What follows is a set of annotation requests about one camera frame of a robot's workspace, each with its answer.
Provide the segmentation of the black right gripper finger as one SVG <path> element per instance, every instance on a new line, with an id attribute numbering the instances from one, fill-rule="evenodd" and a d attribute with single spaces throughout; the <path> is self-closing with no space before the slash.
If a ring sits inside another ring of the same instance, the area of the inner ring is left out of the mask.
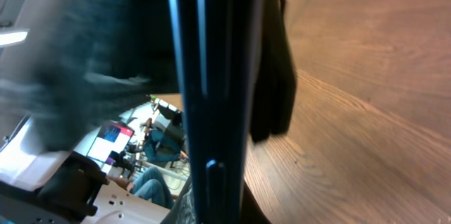
<path id="1" fill-rule="evenodd" d="M 283 19 L 285 2 L 264 2 L 261 58 L 249 129 L 253 142 L 283 135 L 290 127 L 297 77 Z"/>

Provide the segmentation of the blue Samsung Galaxy smartphone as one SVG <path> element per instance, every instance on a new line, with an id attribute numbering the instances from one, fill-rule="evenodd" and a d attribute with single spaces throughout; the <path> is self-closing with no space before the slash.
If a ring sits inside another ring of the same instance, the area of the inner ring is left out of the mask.
<path id="1" fill-rule="evenodd" d="M 237 223 L 264 0 L 169 0 L 198 223 Z"/>

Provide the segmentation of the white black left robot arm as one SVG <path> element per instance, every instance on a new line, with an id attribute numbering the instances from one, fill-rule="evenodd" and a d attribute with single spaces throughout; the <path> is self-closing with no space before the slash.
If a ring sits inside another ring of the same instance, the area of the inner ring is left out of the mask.
<path id="1" fill-rule="evenodd" d="M 244 180 L 249 140 L 288 131 L 296 76 L 283 0 L 60 0 L 1 63 L 2 223 L 266 223 Z M 191 173 L 171 206 L 75 151 L 89 130 L 179 93 Z"/>

